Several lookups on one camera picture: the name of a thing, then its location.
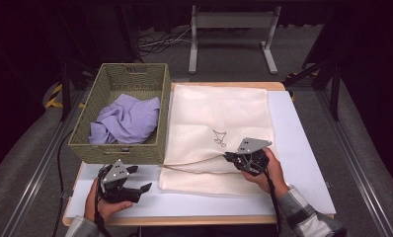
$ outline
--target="purple cloth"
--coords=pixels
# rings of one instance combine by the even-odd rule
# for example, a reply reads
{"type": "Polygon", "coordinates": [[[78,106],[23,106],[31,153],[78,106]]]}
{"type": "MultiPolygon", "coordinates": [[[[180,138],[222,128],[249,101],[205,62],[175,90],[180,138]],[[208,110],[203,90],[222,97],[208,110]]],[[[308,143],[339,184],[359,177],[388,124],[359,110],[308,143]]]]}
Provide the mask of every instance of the purple cloth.
{"type": "Polygon", "coordinates": [[[144,142],[157,126],[160,100],[155,97],[140,101],[120,95],[101,110],[96,122],[91,122],[91,144],[133,144],[144,142]]]}

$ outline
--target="gray sleeve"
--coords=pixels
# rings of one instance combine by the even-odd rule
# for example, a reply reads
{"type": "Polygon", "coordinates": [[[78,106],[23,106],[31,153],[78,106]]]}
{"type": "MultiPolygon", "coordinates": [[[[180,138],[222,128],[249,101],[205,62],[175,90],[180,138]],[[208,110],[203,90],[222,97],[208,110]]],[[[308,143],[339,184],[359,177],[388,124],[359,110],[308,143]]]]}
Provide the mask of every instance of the gray sleeve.
{"type": "Polygon", "coordinates": [[[67,230],[66,237],[98,237],[100,231],[95,222],[76,216],[67,230]]]}
{"type": "Polygon", "coordinates": [[[279,208],[297,236],[345,236],[338,220],[317,212],[296,188],[278,200],[279,208]]]}

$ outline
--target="human hand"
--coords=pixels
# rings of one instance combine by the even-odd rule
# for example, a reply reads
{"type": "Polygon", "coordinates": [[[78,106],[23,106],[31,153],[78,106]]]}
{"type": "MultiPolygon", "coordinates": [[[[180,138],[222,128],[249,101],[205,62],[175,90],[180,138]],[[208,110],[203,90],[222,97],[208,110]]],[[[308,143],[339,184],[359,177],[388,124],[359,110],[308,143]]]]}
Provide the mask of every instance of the human hand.
{"type": "MultiPolygon", "coordinates": [[[[270,159],[270,162],[268,163],[268,172],[275,186],[275,195],[277,198],[280,198],[286,194],[286,192],[288,192],[289,187],[286,185],[285,180],[283,179],[283,172],[282,168],[280,167],[280,162],[276,159],[275,155],[268,147],[265,147],[264,151],[267,157],[270,159]]],[[[251,174],[242,171],[242,175],[247,181],[257,184],[263,191],[267,193],[271,192],[271,187],[268,184],[265,174],[260,174],[254,177],[251,174]]]]}
{"type": "MultiPolygon", "coordinates": [[[[98,185],[98,178],[96,178],[92,184],[91,190],[89,191],[88,196],[86,197],[85,203],[85,213],[84,216],[86,219],[95,222],[95,196],[96,194],[96,186],[98,185]]],[[[113,214],[132,207],[131,201],[122,201],[118,203],[109,203],[103,199],[98,202],[98,211],[100,212],[104,222],[107,221],[113,214]]]]}

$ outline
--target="wicker basket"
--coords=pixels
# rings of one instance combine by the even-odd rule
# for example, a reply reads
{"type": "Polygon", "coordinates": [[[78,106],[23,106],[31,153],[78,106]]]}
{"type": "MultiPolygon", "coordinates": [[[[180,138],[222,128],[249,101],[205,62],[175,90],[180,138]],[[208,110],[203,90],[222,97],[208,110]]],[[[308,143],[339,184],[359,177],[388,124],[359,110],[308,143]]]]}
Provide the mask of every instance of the wicker basket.
{"type": "Polygon", "coordinates": [[[165,156],[170,88],[167,64],[102,64],[68,146],[85,163],[109,164],[120,159],[124,164],[162,164],[165,156]],[[90,123],[96,120],[103,107],[111,104],[121,94],[128,94],[139,100],[159,97],[161,108],[156,129],[142,144],[90,144],[90,123]]]}

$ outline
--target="white cloth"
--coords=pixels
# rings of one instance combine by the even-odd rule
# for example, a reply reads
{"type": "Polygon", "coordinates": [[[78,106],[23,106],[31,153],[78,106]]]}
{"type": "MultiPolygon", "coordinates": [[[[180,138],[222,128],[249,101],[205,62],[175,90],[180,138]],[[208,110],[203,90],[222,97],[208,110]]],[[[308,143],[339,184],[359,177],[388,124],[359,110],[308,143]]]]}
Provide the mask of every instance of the white cloth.
{"type": "Polygon", "coordinates": [[[159,186],[200,194],[264,195],[247,182],[224,152],[245,137],[270,140],[274,130],[263,89],[177,85],[159,186]]]}

